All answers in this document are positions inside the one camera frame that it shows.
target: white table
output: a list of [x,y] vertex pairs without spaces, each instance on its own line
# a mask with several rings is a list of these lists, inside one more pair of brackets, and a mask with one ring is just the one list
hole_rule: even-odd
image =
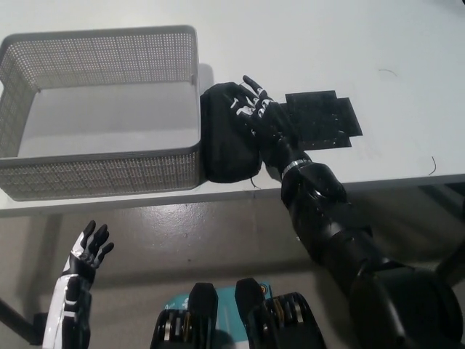
[[[197,29],[204,89],[247,73],[280,102],[285,93],[318,90],[349,97],[364,135],[351,148],[309,152],[349,190],[465,180],[461,0],[0,3],[0,37],[174,24]],[[254,183],[261,189],[248,180],[206,182],[180,192],[29,202],[0,192],[0,216],[279,195],[264,169]]]

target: gray floor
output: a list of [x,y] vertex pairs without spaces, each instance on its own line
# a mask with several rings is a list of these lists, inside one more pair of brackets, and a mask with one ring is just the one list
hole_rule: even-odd
[[[434,265],[465,237],[463,224],[416,188],[353,201],[383,249],[408,263]],[[301,292],[328,348],[358,348],[343,295],[310,262],[277,199],[2,219],[0,297],[26,316],[46,311],[70,247],[91,219],[108,224],[116,248],[94,284],[90,348],[146,349],[170,297],[195,281],[227,286],[247,276],[269,281],[274,294]],[[27,347],[0,325],[0,348]]]

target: white robotic hand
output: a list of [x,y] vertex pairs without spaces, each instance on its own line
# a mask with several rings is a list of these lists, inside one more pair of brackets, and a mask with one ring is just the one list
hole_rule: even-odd
[[92,220],[76,240],[55,284],[43,349],[89,347],[90,288],[100,263],[114,247],[111,242],[103,246],[110,235],[107,225],[102,225],[95,234],[94,230],[95,222]]

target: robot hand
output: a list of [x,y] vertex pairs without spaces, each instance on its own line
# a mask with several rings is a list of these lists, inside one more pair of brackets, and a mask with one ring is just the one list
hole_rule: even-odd
[[265,164],[276,167],[282,177],[294,161],[309,161],[310,158],[299,150],[297,133],[280,104],[248,76],[243,80],[252,90],[241,85],[242,96],[225,97],[230,101],[231,109],[254,132]]
[[65,268],[55,284],[46,322],[43,349],[87,349],[90,341],[90,288],[95,273],[113,243],[107,225],[96,233],[92,220],[76,240]]

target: black fabric bag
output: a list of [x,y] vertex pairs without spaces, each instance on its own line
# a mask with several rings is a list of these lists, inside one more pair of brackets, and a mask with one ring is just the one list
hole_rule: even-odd
[[239,85],[216,84],[201,96],[202,162],[207,180],[232,183],[256,175],[262,160],[248,126],[225,99],[243,95]]

